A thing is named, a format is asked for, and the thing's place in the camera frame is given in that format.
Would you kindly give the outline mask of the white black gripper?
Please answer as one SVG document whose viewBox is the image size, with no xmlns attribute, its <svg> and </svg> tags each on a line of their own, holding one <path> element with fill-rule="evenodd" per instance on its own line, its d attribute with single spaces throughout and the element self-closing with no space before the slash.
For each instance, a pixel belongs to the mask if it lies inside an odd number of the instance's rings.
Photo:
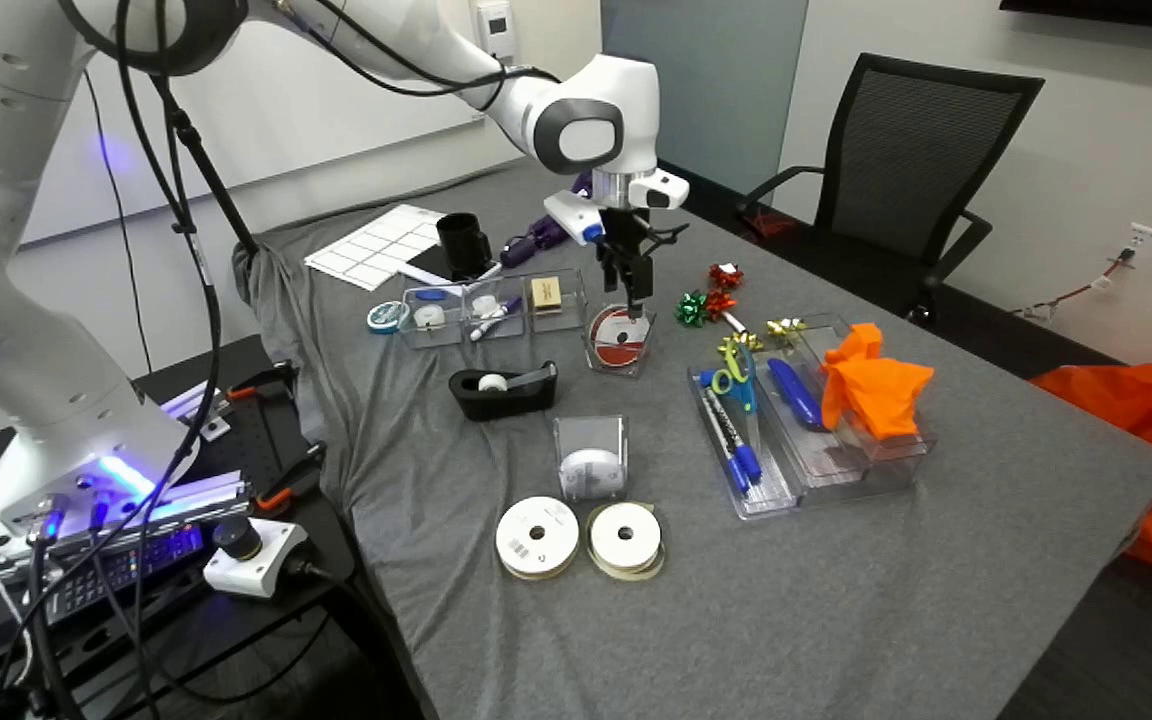
<svg viewBox="0 0 1152 720">
<path fill-rule="evenodd" d="M 581 172 L 565 193 L 544 200 L 544 213 L 565 228 L 567 239 L 583 247 L 605 247 L 613 239 L 613 213 L 676 213 L 694 197 L 694 185 L 670 168 L 615 177 L 615 172 Z M 615 274 L 626 286 L 626 309 L 642 315 L 642 244 L 615 244 Z"/>
</svg>

